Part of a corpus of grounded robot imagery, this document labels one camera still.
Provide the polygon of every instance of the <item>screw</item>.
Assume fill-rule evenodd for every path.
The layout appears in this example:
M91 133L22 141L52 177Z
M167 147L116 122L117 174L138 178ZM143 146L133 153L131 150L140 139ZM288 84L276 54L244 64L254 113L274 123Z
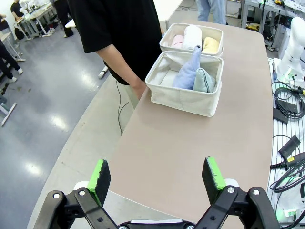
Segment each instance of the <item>screw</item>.
M228 188L228 193L234 193L234 192L235 192L234 188L232 187Z
M253 194L256 195L256 196L259 195L259 191L258 190L254 190Z
M84 196L86 193L85 193L85 191L82 190L78 194L81 195L81 196Z
M55 193L55 194L53 195L53 198L55 198L55 199L58 199L59 197L60 197L59 193Z

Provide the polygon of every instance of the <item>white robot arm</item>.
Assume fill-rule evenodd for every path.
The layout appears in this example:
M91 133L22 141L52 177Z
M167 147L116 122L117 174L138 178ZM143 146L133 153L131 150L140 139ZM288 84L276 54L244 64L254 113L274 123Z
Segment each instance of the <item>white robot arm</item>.
M280 81L292 80L289 74L296 75L296 78L303 81L303 71L300 58L305 47L305 21L295 17L291 22L291 33L288 47L277 66L277 76Z

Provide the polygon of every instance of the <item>hand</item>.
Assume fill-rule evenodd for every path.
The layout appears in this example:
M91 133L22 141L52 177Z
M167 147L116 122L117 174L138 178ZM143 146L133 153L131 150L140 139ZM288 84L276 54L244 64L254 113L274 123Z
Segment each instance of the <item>hand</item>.
M146 89L146 83L143 81L139 81L139 83L137 85L133 86L132 88L135 91L138 99L141 99L141 97Z

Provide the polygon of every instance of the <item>white fabric basket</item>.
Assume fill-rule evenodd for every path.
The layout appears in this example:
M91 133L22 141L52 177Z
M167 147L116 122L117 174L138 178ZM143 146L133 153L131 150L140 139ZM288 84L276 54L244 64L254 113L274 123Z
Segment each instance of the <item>white fabric basket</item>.
M161 50L163 52L164 51L193 52L192 50L178 49L178 48L171 47L171 44L173 42L173 38L176 35L182 35L183 36L185 28L188 27L189 25L190 24L184 24L184 23L172 24L160 41ZM202 30L202 40L204 40L206 37L212 37L219 42L218 52L215 53L215 54L207 54L207 55L221 57L223 52L224 52L223 51L223 39L224 39L223 31L219 30L219 29L212 28L212 27L206 27L206 26L201 26L201 25L197 25L197 27Z
M216 79L213 93L204 93L172 87L173 81L182 66L189 61L188 52L162 52L149 71L145 82L152 91L151 101L197 115L212 117L217 108L223 72L223 59L201 55L200 66Z

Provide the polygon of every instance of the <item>yellow towel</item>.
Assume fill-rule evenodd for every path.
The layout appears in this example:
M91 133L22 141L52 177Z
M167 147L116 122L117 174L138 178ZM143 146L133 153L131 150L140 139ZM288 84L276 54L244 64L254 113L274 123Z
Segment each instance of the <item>yellow towel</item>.
M202 52L206 54L216 54L218 52L219 42L212 37L206 37L203 41Z

